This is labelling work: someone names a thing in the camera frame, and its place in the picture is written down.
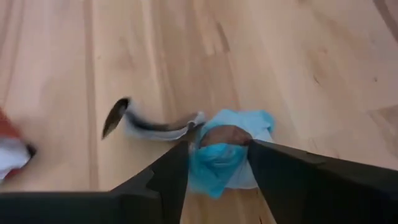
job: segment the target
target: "wooden floor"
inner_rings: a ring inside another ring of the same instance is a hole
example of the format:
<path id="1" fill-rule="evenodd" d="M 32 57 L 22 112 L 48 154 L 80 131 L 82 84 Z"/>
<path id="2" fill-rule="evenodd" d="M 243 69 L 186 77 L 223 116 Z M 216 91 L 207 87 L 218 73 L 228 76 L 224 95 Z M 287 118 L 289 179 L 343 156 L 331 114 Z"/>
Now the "wooden floor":
<path id="1" fill-rule="evenodd" d="M 173 143 L 100 139 L 122 96 L 157 121 L 263 109 L 279 144 L 398 169 L 397 21 L 394 0 L 0 0 L 0 105 L 39 150 L 1 190 L 109 190 L 156 160 Z M 183 213 L 272 222 L 257 190 Z"/>

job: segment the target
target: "blue plastic bag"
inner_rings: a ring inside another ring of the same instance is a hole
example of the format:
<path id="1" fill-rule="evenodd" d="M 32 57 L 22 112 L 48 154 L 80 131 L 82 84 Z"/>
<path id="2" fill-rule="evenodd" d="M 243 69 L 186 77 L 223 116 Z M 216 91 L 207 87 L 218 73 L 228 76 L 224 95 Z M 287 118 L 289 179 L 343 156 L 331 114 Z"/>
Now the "blue plastic bag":
<path id="1" fill-rule="evenodd" d="M 202 148 L 204 135 L 217 126 L 235 125 L 247 131 L 253 139 L 272 141 L 274 119 L 263 110 L 222 110 L 200 130 L 194 151 L 190 154 L 189 187 L 194 192 L 218 198 L 225 187 L 250 189 L 257 187 L 247 161 L 248 149 L 244 146 L 219 143 Z"/>

